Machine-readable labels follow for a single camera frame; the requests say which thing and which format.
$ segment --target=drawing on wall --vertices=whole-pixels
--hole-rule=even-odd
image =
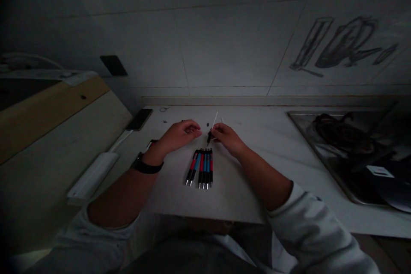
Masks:
[[[304,67],[308,64],[314,52],[317,50],[318,45],[320,45],[322,39],[327,34],[333,21],[333,17],[321,17],[314,22],[297,59],[290,65],[291,69],[295,71],[306,71],[317,77],[324,77],[324,75],[309,71],[304,69]]]
[[[368,56],[371,56],[372,54],[375,54],[379,51],[381,51],[382,48],[373,48],[373,49],[369,49],[366,51],[356,51],[352,54],[350,54],[349,56],[349,60],[350,62],[347,64],[344,64],[345,67],[350,67],[350,66],[356,66],[357,65],[357,61],[367,58]]]
[[[372,65],[381,64],[385,59],[387,59],[395,50],[397,49],[399,44],[393,44],[392,46],[388,47],[387,49],[383,50],[378,58],[374,61]]]
[[[305,71],[317,77],[324,76],[323,74],[307,70],[305,67],[327,34],[333,21],[333,17],[321,17],[316,19],[297,59],[290,65],[292,70]],[[358,61],[380,51],[382,52],[373,64],[377,65],[382,63],[396,50],[398,44],[394,44],[385,50],[383,50],[383,47],[359,50],[371,38],[376,31],[377,26],[378,20],[364,16],[359,16],[347,24],[339,26],[335,31],[333,38],[321,52],[315,66],[321,69],[330,68],[339,65],[347,58],[349,62],[344,64],[345,67],[356,66]]]

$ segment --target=black watch strap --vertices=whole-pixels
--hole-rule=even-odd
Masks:
[[[164,165],[164,162],[160,166],[150,166],[143,163],[143,154],[140,152],[136,160],[131,164],[130,168],[137,170],[141,173],[155,174],[158,173]]]

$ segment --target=backsplash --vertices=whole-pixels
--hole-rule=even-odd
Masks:
[[[411,0],[6,0],[4,51],[141,96],[410,95]]]

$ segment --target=white countertop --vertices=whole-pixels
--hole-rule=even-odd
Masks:
[[[312,151],[286,112],[290,110],[364,110],[341,107],[147,106],[154,111],[141,131],[120,146],[120,158],[97,194],[124,173],[151,139],[159,139],[175,122],[193,119],[203,135],[166,157],[147,200],[149,211],[189,217],[264,223],[265,211],[241,173],[238,162],[221,144],[210,143],[214,154],[214,183],[209,190],[184,186],[196,149],[205,148],[207,133],[218,111],[240,138],[269,164],[324,200],[351,232],[411,238],[411,215],[390,208],[358,205],[348,200],[332,175]]]

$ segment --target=white shirt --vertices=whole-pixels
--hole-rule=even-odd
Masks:
[[[116,273],[138,219],[122,229],[104,229],[89,221],[84,207],[68,228],[59,232],[50,254],[29,273]],[[298,260],[292,273],[379,273],[374,261],[361,251],[324,202],[296,183],[287,202],[268,212],[268,221],[281,244]],[[231,244],[225,245],[218,237],[170,240],[143,254],[124,272],[172,272],[173,266],[179,273],[260,270],[235,241],[228,242]],[[197,260],[199,254],[204,256]]]

